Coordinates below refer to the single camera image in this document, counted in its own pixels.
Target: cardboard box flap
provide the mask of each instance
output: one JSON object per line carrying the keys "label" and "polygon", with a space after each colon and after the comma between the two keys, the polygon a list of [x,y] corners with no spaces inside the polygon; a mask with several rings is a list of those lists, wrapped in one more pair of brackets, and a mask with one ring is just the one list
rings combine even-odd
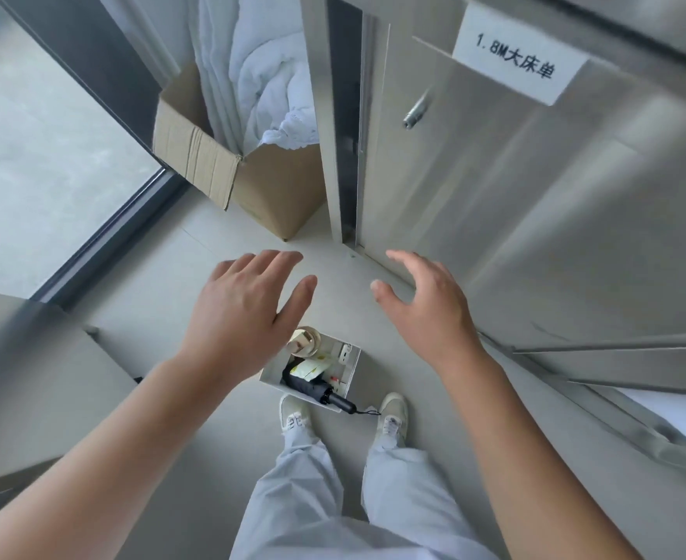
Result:
{"label": "cardboard box flap", "polygon": [[198,67],[191,63],[159,96],[152,148],[157,157],[226,210],[241,158],[209,132]]}

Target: pant leg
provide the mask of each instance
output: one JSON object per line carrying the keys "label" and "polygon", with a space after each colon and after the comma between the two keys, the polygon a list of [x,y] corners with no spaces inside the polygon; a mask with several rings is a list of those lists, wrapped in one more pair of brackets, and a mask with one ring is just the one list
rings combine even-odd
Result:
{"label": "pant leg", "polygon": [[243,560],[271,539],[341,515],[343,486],[327,448],[306,429],[287,433],[275,467],[255,485],[230,560]]}
{"label": "pant leg", "polygon": [[449,558],[495,558],[475,535],[425,451],[375,445],[364,470],[369,522]]}

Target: white sneaker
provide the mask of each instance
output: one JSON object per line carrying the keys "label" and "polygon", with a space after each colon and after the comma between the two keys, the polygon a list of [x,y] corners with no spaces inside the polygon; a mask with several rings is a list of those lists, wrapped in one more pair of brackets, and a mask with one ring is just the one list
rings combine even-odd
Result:
{"label": "white sneaker", "polygon": [[404,447],[408,434],[408,403],[399,393],[390,393],[380,406],[381,416],[376,422],[376,437],[374,442],[394,440],[395,446]]}
{"label": "white sneaker", "polygon": [[292,429],[312,430],[310,418],[310,406],[304,401],[291,394],[281,397],[278,404],[278,413],[281,419],[281,432],[286,434]]}

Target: white label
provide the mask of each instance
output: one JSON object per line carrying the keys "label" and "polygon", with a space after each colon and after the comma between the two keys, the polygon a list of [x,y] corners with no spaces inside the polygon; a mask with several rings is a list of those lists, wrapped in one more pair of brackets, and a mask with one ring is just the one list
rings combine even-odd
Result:
{"label": "white label", "polygon": [[551,106],[588,55],[493,9],[469,2],[452,56]]}

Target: white storage box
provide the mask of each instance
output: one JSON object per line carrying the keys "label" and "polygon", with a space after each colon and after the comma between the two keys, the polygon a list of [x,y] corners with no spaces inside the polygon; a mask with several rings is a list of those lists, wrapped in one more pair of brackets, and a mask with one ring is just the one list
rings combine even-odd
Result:
{"label": "white storage box", "polygon": [[[322,342],[318,353],[331,355],[338,360],[337,363],[328,367],[322,373],[322,379],[332,386],[332,390],[335,391],[336,394],[341,397],[346,397],[348,395],[348,390],[350,389],[350,384],[354,380],[354,373],[356,372],[356,366],[359,362],[359,356],[361,355],[361,348],[344,342],[342,339],[327,336],[321,332],[320,338],[322,339]],[[330,411],[339,413],[341,409],[334,404],[321,404],[312,397],[299,393],[299,391],[293,390],[281,383],[283,369],[289,364],[292,358],[293,356],[285,348],[282,349],[268,362],[268,365],[260,371],[260,381],[267,383],[276,389],[282,390],[284,393],[290,393],[291,395],[297,396],[299,399],[303,399],[311,404],[317,404],[319,407],[327,408]]]}

